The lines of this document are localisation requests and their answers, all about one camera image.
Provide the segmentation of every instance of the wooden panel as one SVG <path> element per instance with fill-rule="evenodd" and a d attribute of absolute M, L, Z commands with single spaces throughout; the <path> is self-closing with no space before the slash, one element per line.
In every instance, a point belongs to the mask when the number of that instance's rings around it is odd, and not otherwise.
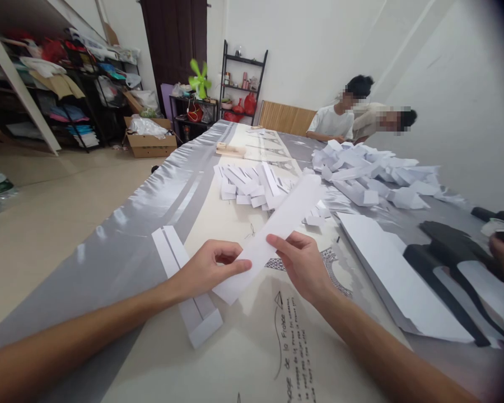
<path fill-rule="evenodd" d="M 306 135 L 315 111 L 295 106 L 263 101 L 259 124 L 266 129 L 296 135 Z"/>

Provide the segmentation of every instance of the metal shelf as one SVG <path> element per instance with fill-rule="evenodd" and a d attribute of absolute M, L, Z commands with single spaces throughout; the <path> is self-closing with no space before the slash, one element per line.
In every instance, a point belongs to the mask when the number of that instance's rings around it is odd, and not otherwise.
<path fill-rule="evenodd" d="M 226 59 L 228 59 L 228 60 L 235 60 L 236 62 L 253 64 L 253 65 L 257 65 L 259 67 L 265 66 L 265 62 L 262 63 L 262 62 L 259 62 L 257 60 L 251 60 L 251 59 L 241 58 L 241 57 L 238 57 L 238 56 L 232 56 L 232 55 L 229 55 L 227 53 L 225 54 L 225 56 L 226 56 Z"/>
<path fill-rule="evenodd" d="M 258 93 L 256 90 L 246 90 L 244 88 L 240 88 L 240 87 L 236 87 L 236 86 L 230 86 L 230 85 L 226 85 L 226 84 L 223 84 L 222 86 L 226 87 L 226 88 L 233 88 L 234 90 L 240 90 L 240 91 Z"/>
<path fill-rule="evenodd" d="M 257 94 L 256 95 L 256 107 L 254 108 L 254 113 L 252 114 L 238 114 L 238 113 L 235 113 L 231 110 L 225 110 L 225 109 L 222 109 L 220 108 L 219 109 L 219 116 L 220 115 L 220 112 L 223 111 L 223 112 L 231 112 L 235 115 L 238 115 L 238 116 L 247 116 L 249 118 L 252 118 L 252 125 L 254 125 L 254 116 L 256 114 L 256 111 L 258 109 L 258 100 L 259 100 L 259 92 L 262 90 L 262 81 L 263 81 L 263 73 L 265 72 L 265 64 L 267 63 L 267 54 L 269 53 L 269 50 L 266 50 L 265 51 L 265 56 L 263 58 L 263 62 L 258 62 L 257 60 L 250 60 L 250 59 L 246 59 L 246 58 L 242 58 L 242 57 L 237 57 L 237 56 L 232 56 L 230 54 L 228 54 L 228 42 L 226 40 L 224 40 L 224 52 L 222 54 L 222 78 L 221 78 L 221 81 L 220 81 L 220 98 L 218 99 L 218 103 L 219 104 L 222 104 L 222 99 L 224 99 L 224 95 L 225 95 L 225 91 L 226 91 L 226 88 L 232 88 L 234 90 L 241 90 L 241 91 L 246 91 L 246 92 L 252 92 L 252 93 L 255 93 Z M 236 86 L 230 86 L 230 85 L 226 85 L 224 84 L 224 76 L 226 75 L 226 63 L 228 60 L 234 60 L 236 62 L 242 62 L 242 63 L 246 63 L 246 64 L 252 64 L 252 65 L 256 65 L 256 66 L 259 66 L 262 68 L 262 73 L 259 77 L 259 83 L 258 83 L 258 90 L 245 90 L 243 88 L 239 88 L 239 87 L 236 87 Z"/>

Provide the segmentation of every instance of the beige shirt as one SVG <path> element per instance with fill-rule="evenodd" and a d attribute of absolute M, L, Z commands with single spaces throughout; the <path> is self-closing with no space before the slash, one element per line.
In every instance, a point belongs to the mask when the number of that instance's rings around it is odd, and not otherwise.
<path fill-rule="evenodd" d="M 388 107 L 378 102 L 354 108 L 353 140 L 374 134 L 378 129 L 380 112 L 386 110 Z"/>

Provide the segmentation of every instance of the black shelving unit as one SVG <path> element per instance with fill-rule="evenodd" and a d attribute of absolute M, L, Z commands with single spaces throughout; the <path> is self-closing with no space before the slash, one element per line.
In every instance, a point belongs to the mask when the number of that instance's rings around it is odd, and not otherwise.
<path fill-rule="evenodd" d="M 262 90 L 263 73 L 265 72 L 265 65 L 267 63 L 267 54 L 268 53 L 269 53 L 269 50 L 266 50 L 265 56 L 263 58 L 263 62 L 231 55 L 231 54 L 228 54 L 228 42 L 224 39 L 224 53 L 222 54 L 222 79 L 220 81 L 220 98 L 218 99 L 218 103 L 219 103 L 219 105 L 222 105 L 222 100 L 224 99 L 224 95 L 226 93 L 226 88 L 231 88 L 233 90 L 252 92 L 252 93 L 256 94 L 256 107 L 254 108 L 254 113 L 251 115 L 238 114 L 238 113 L 235 113 L 230 110 L 225 110 L 225 109 L 219 108 L 218 113 L 219 113 L 220 119 L 222 119 L 224 117 L 224 112 L 232 112 L 235 115 L 248 116 L 248 117 L 252 118 L 252 126 L 254 125 L 254 116 L 256 115 L 256 111 L 258 110 L 259 92 Z M 231 86 L 231 85 L 224 84 L 224 76 L 226 75 L 226 63 L 228 60 L 233 60 L 234 62 L 251 64 L 251 65 L 258 66 L 258 67 L 262 68 L 261 75 L 259 76 L 259 83 L 258 83 L 258 90 L 257 91 L 256 90 L 245 90 L 245 89 L 239 88 L 237 86 Z"/>
<path fill-rule="evenodd" d="M 188 120 L 188 118 L 187 119 L 180 119 L 179 118 L 181 115 L 177 115 L 177 113 L 178 113 L 178 107 L 175 104 L 175 102 L 183 102 L 185 104 L 188 104 L 188 103 L 193 102 L 193 101 L 194 101 L 195 104 L 204 105 L 204 106 L 207 106 L 207 107 L 214 108 L 214 111 L 213 111 L 213 121 L 212 122 L 209 122 L 209 123 L 193 122 L 193 121 Z M 172 122 L 174 123 L 174 131 L 175 132 L 178 132 L 178 130 L 177 130 L 178 124 L 190 124 L 192 126 L 204 127 L 205 128 L 204 131 L 206 131 L 207 129 L 209 129 L 214 124 L 215 121 L 217 121 L 218 103 L 212 104 L 210 102 L 200 101 L 200 100 L 197 100 L 197 99 L 193 100 L 191 98 L 176 97 L 176 96 L 170 95 L 170 109 L 171 109 L 171 113 L 172 113 Z M 183 137 L 183 138 L 179 139 L 180 142 L 181 142 L 181 144 L 186 143 L 185 136 L 183 136 L 181 130 L 179 130 L 179 137 Z"/>

